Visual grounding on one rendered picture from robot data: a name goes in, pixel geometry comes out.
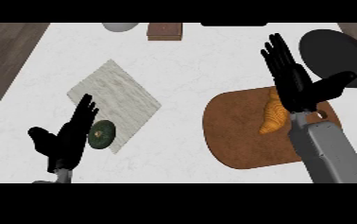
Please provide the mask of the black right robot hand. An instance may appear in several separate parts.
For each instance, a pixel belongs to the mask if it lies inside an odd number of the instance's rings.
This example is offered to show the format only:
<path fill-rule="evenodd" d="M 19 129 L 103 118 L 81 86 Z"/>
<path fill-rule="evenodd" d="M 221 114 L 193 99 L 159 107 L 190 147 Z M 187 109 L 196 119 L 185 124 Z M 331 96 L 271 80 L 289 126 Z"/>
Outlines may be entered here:
<path fill-rule="evenodd" d="M 312 82 L 302 65 L 293 60 L 290 49 L 278 33 L 268 35 L 261 55 L 283 107 L 290 113 L 314 112 L 317 104 L 339 97 L 346 84 L 357 78 L 352 71 L 343 71 Z"/>

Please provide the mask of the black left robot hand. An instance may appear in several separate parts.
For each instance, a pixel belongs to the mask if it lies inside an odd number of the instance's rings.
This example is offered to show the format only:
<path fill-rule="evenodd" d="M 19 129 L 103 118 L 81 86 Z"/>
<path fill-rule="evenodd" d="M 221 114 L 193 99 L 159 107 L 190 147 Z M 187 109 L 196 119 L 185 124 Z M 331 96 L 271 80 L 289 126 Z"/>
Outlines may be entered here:
<path fill-rule="evenodd" d="M 81 162 L 86 136 L 98 109 L 91 95 L 84 94 L 69 121 L 57 134 L 44 128 L 30 127 L 27 135 L 33 141 L 35 151 L 47 157 L 47 172 L 72 170 Z"/>

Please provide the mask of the golden croissant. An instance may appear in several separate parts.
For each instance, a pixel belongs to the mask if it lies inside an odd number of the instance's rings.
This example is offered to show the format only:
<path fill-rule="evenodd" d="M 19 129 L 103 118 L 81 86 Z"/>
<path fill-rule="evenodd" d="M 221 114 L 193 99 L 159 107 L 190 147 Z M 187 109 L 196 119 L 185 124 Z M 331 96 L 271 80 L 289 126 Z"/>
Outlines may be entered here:
<path fill-rule="evenodd" d="M 283 107 L 277 90 L 268 89 L 266 105 L 263 107 L 263 122 L 259 127 L 259 133 L 268 134 L 280 130 L 287 121 L 287 110 Z"/>

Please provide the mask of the black round pan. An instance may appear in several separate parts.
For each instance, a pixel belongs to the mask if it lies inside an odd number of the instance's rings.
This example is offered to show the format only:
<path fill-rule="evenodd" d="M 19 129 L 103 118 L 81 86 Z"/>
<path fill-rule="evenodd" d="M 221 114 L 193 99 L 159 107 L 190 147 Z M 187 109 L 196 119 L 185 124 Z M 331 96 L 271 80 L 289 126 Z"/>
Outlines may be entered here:
<path fill-rule="evenodd" d="M 300 59 L 320 78 L 351 71 L 357 74 L 357 40 L 331 29 L 314 29 L 297 43 Z"/>

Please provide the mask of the brown wooden cutting board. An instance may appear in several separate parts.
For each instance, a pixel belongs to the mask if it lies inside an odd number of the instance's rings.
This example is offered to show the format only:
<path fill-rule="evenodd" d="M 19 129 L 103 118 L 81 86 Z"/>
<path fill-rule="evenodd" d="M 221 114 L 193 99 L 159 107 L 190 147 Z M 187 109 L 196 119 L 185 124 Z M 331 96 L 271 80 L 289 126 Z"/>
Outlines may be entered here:
<path fill-rule="evenodd" d="M 259 133 L 269 89 L 222 93 L 204 108 L 202 129 L 207 148 L 216 160 L 235 169 L 300 161 L 287 136 L 290 121 L 275 132 Z"/>

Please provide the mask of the dark green squash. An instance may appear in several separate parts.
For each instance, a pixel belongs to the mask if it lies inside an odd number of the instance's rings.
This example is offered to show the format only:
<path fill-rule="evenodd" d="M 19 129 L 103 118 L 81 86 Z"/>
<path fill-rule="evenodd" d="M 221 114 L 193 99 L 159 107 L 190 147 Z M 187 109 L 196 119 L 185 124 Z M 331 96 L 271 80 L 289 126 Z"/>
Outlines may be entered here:
<path fill-rule="evenodd" d="M 94 149 L 106 148 L 114 139 L 114 124 L 109 120 L 97 121 L 88 131 L 88 145 Z"/>

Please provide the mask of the brown wooden box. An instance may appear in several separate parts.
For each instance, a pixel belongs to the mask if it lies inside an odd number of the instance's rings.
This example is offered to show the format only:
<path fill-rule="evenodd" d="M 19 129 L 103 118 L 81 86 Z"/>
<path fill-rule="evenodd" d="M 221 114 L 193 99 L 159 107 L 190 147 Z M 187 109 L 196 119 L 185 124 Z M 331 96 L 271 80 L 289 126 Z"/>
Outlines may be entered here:
<path fill-rule="evenodd" d="M 148 41 L 179 41 L 182 38 L 182 24 L 150 23 L 145 36 Z"/>

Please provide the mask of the grey round bowl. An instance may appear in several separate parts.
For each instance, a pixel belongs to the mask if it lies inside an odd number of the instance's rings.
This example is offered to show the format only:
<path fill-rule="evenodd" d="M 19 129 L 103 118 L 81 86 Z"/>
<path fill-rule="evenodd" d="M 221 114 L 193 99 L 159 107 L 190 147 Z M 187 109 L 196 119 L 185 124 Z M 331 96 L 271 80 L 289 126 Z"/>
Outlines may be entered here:
<path fill-rule="evenodd" d="M 103 23 L 103 27 L 112 32 L 125 32 L 137 25 L 137 23 Z"/>

